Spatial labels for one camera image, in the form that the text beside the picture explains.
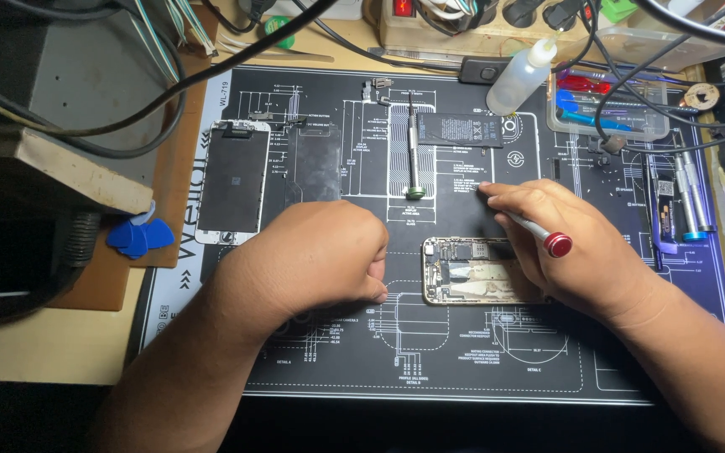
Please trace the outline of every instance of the black repair mat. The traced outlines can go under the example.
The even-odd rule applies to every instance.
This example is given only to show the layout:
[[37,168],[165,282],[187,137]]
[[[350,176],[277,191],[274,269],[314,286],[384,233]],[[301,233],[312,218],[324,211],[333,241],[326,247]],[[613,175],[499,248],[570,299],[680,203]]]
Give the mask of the black repair mat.
[[[363,82],[382,76],[391,77],[393,86],[374,95],[388,96],[391,105],[362,103]],[[206,111],[214,104],[222,119],[273,113],[262,227],[284,209],[287,198],[287,147],[279,145],[292,131],[283,123],[307,115],[307,130],[340,130],[342,198],[371,210],[391,237],[386,303],[307,313],[283,325],[259,355],[246,394],[593,404],[646,404],[655,397],[650,381],[614,336],[563,305],[429,306],[420,295],[419,253],[425,239],[504,237],[476,190],[478,183],[550,177],[554,159],[560,159],[560,182],[605,213],[652,265],[640,156],[624,152],[599,166],[585,136],[552,132],[545,122],[545,87],[503,119],[503,148],[420,147],[419,176],[427,197],[418,201],[404,196],[408,93],[419,112],[486,115],[488,86],[441,76],[244,66],[212,79],[209,87]],[[204,125],[219,119],[206,115]],[[698,139],[690,128],[681,135],[688,146]],[[673,140],[669,136],[651,146],[671,149]],[[703,155],[697,157],[709,187]],[[658,157],[656,170],[672,174],[672,159]],[[210,172],[207,168],[207,180]],[[311,198],[305,193],[302,199]],[[196,209],[196,201],[190,202]],[[713,213],[710,194],[705,202]],[[684,231],[680,217],[677,229]],[[231,249],[194,244],[191,235],[185,236],[178,267],[148,273],[144,295],[151,300],[139,314],[140,345],[164,328],[199,286],[197,280],[204,280]],[[717,237],[681,245],[677,255],[665,257],[661,276],[725,322]],[[595,275],[621,278],[611,269]]]

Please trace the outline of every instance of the red switch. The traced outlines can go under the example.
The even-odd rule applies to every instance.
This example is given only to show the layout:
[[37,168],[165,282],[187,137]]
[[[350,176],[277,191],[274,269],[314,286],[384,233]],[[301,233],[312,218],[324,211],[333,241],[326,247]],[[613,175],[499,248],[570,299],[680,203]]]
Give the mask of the red switch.
[[393,15],[413,17],[412,0],[393,0]]

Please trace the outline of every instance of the phone battery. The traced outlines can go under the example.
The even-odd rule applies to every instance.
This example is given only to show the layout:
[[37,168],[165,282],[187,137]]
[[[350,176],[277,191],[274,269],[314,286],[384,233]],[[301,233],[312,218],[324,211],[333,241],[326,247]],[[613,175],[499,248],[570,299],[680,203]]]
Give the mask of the phone battery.
[[418,144],[502,148],[502,117],[419,113]]

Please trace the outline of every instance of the left hand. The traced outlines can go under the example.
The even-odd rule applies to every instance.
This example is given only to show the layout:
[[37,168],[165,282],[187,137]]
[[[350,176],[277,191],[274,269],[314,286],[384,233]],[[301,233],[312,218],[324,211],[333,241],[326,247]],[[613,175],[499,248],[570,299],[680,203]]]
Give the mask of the left hand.
[[227,254],[204,290],[264,341],[301,312],[338,302],[384,302],[388,230],[348,201],[298,203]]

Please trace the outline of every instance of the smartphone display assembly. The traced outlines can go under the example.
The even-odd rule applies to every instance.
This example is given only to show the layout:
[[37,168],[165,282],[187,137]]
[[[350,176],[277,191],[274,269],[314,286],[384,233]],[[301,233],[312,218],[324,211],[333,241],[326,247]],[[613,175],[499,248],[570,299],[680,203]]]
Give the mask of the smartphone display assembly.
[[197,242],[239,245],[259,232],[270,132],[266,122],[214,124],[203,170]]
[[424,299],[432,305],[545,302],[506,239],[429,238],[421,264]]

